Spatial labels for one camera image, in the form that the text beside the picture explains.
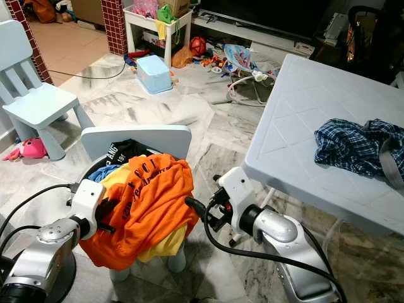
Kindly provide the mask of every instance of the light blue plastic container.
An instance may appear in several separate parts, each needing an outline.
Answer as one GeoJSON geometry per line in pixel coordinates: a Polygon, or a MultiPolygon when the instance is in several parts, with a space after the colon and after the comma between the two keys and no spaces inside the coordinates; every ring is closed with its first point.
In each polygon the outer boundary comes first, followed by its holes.
{"type": "Polygon", "coordinates": [[[149,93],[161,93],[172,88],[170,69],[156,55],[136,61],[138,79],[149,93]]]}

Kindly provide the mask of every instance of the blue plaid cloth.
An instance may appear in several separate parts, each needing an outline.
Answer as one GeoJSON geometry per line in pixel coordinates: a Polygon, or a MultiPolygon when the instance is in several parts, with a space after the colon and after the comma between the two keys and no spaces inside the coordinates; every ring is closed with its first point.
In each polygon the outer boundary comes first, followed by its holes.
{"type": "Polygon", "coordinates": [[[360,175],[384,176],[379,160],[382,144],[390,138],[389,151],[404,179],[404,129],[379,119],[365,126],[341,119],[327,121],[315,133],[318,149],[314,161],[360,175]]]}

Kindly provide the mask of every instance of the green bag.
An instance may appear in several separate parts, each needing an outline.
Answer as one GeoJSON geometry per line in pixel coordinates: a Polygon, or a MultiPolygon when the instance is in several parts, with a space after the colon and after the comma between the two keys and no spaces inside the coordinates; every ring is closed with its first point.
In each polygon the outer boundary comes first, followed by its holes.
{"type": "Polygon", "coordinates": [[[175,21],[175,37],[174,37],[174,42],[175,44],[179,43],[179,20],[172,16],[170,6],[165,5],[162,8],[157,10],[157,20],[166,22],[168,24],[171,24],[171,21],[175,21]]]}

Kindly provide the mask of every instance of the red ball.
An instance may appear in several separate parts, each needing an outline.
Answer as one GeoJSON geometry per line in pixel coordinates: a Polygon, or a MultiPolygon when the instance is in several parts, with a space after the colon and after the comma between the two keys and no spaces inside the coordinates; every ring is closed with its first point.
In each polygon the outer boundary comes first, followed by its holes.
{"type": "Polygon", "coordinates": [[[193,37],[189,49],[194,56],[202,56],[206,51],[206,41],[202,37],[193,37]]]}

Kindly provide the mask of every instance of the white table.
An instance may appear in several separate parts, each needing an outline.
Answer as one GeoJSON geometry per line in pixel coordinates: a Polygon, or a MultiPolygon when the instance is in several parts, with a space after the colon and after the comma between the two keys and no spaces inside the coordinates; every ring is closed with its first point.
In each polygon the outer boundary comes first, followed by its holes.
{"type": "Polygon", "coordinates": [[[404,198],[386,183],[314,163],[328,119],[404,127],[404,91],[287,55],[245,157],[247,175],[379,235],[404,235],[404,198]]]}
{"type": "MultiPolygon", "coordinates": [[[[128,52],[134,52],[134,40],[136,37],[135,32],[132,31],[131,24],[137,25],[139,27],[147,28],[157,32],[156,20],[151,18],[145,18],[144,16],[133,13],[133,6],[124,8],[125,15],[125,27],[126,27],[126,38],[128,40],[128,52]]],[[[192,11],[189,11],[184,16],[179,18],[179,28],[185,28],[184,45],[189,45],[189,38],[191,35],[191,17],[192,11]]],[[[165,50],[164,50],[164,63],[171,68],[171,36],[175,33],[175,23],[166,24],[167,38],[165,39],[165,50]]]]}

